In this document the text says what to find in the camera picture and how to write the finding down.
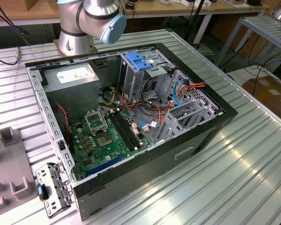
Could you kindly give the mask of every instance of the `white label sticker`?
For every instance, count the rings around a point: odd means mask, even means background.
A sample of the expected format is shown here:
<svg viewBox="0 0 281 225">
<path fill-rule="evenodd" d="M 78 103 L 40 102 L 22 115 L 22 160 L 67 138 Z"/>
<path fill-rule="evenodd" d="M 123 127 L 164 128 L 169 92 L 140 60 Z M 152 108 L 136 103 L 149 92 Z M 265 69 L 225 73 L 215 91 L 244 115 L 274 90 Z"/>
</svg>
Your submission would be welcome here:
<svg viewBox="0 0 281 225">
<path fill-rule="evenodd" d="M 267 81 L 260 80 L 259 82 L 262 83 L 262 85 L 264 85 L 264 86 L 270 85 L 270 83 Z"/>
<path fill-rule="evenodd" d="M 95 75 L 89 72 L 85 67 L 70 69 L 57 73 L 60 83 L 67 83 L 70 81 L 77 81 L 80 79 L 94 77 Z"/>
<path fill-rule="evenodd" d="M 269 90 L 273 95 L 280 95 L 280 92 L 277 91 L 276 89 L 271 89 Z"/>
</svg>

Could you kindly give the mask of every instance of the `workbench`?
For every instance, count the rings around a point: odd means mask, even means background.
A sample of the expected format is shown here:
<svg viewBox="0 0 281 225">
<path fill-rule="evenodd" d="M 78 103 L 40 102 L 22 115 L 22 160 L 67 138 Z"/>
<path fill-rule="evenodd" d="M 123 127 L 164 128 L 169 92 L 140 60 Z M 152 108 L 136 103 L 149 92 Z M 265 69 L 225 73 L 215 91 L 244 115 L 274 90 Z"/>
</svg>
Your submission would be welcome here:
<svg viewBox="0 0 281 225">
<path fill-rule="evenodd" d="M 217 66 L 222 61 L 223 57 L 227 53 L 227 50 L 230 48 L 233 40 L 235 39 L 242 26 L 247 27 L 249 30 L 239 44 L 239 47 L 245 44 L 247 38 L 249 38 L 252 32 L 255 32 L 273 44 L 272 47 L 269 48 L 264 61 L 266 61 L 272 55 L 275 47 L 281 48 L 281 21 L 278 21 L 271 16 L 244 17 L 238 21 L 222 51 L 220 52 L 220 55 L 215 63 Z"/>
<path fill-rule="evenodd" d="M 215 14 L 235 14 L 235 13 L 258 13 L 261 16 L 268 9 L 267 5 L 248 8 L 235 8 L 223 0 L 212 3 L 210 7 L 203 7 L 199 15 L 205 15 L 200 26 L 194 43 L 199 43 L 206 27 Z M 35 5 L 27 12 L 5 8 L 5 13 L 16 25 L 31 24 L 48 24 L 60 23 L 58 6 L 55 0 L 38 0 Z M 181 3 L 175 3 L 170 6 L 162 4 L 159 0 L 153 2 L 138 1 L 135 3 L 135 15 L 132 10 L 127 10 L 128 18 L 151 18 L 151 17 L 167 17 L 167 16 L 188 16 L 191 14 L 192 7 L 187 7 Z M 8 26 L 0 19 L 0 26 Z"/>
<path fill-rule="evenodd" d="M 276 224 L 281 222 L 281 120 L 183 39 L 166 30 L 125 34 L 99 51 L 162 42 L 206 81 L 238 115 L 200 153 L 99 211 L 83 224 Z M 0 50 L 14 61 L 17 48 Z M 21 131 L 34 173 L 57 162 L 24 63 L 60 57 L 55 44 L 22 48 L 15 66 L 0 63 L 0 128 Z M 35 198 L 5 214 L 0 224 L 82 224 L 76 205 L 47 218 Z"/>
</svg>

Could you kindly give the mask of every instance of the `open computer tower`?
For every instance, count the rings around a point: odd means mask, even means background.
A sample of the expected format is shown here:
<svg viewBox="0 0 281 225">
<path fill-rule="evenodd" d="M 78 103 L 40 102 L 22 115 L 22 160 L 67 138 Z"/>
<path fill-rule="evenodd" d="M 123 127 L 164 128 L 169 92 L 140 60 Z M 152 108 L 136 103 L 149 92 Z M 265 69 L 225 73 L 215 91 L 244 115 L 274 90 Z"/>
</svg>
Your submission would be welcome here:
<svg viewBox="0 0 281 225">
<path fill-rule="evenodd" d="M 48 217 L 82 220 L 200 152 L 237 112 L 163 44 L 26 64 L 58 163 Z"/>
</svg>

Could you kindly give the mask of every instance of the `aluminum extrusion table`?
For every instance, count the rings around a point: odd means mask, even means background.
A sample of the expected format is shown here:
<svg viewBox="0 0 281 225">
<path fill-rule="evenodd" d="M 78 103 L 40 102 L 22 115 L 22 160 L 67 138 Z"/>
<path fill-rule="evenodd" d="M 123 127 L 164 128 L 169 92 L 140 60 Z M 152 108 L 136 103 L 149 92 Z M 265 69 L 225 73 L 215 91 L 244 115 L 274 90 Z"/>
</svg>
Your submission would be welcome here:
<svg viewBox="0 0 281 225">
<path fill-rule="evenodd" d="M 279 224 L 281 120 L 195 49 L 166 30 L 123 35 L 98 50 L 162 42 L 237 111 L 237 117 L 199 154 L 101 210 L 83 223 L 76 205 L 47 218 L 35 198 L 0 215 L 0 224 Z M 13 61 L 16 48 L 0 50 Z M 24 62 L 60 57 L 54 44 L 22 48 L 22 62 L 0 63 L 0 128 L 21 131 L 33 172 L 57 162 Z"/>
<path fill-rule="evenodd" d="M 234 30 L 232 31 L 230 37 L 228 38 L 226 44 L 224 45 L 219 57 L 217 58 L 216 65 L 218 66 L 222 61 L 224 55 L 227 50 L 230 48 L 234 38 L 238 34 L 239 30 L 242 26 L 246 26 L 249 28 L 249 31 L 246 33 L 241 43 L 238 45 L 237 49 L 239 49 L 242 45 L 244 45 L 247 38 L 251 35 L 251 32 L 255 32 L 260 36 L 264 37 L 268 41 L 272 42 L 275 46 L 281 48 L 281 22 L 272 18 L 271 16 L 254 16 L 254 17 L 245 17 L 241 18 Z"/>
</svg>

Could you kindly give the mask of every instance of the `green circuit board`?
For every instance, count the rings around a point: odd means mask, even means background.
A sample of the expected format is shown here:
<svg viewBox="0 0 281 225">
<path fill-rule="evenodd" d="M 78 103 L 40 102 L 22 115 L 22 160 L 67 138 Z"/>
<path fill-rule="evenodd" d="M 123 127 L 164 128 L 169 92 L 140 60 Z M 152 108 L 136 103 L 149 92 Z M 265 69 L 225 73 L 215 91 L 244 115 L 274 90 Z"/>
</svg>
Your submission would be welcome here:
<svg viewBox="0 0 281 225">
<path fill-rule="evenodd" d="M 120 115 L 130 123 L 134 122 L 126 110 L 121 111 Z M 124 160 L 150 147 L 149 141 L 143 137 L 141 139 L 143 145 L 137 150 L 130 151 L 110 120 L 109 115 L 105 114 L 104 117 L 108 129 L 106 132 L 102 131 L 95 136 L 91 134 L 86 120 L 70 125 L 75 151 L 72 154 L 75 162 L 74 174 L 77 181 L 86 178 L 86 173 L 91 169 L 98 168 L 113 160 Z M 92 125 L 100 125 L 102 123 L 97 120 L 99 120 L 99 117 L 88 118 L 88 122 Z"/>
</svg>

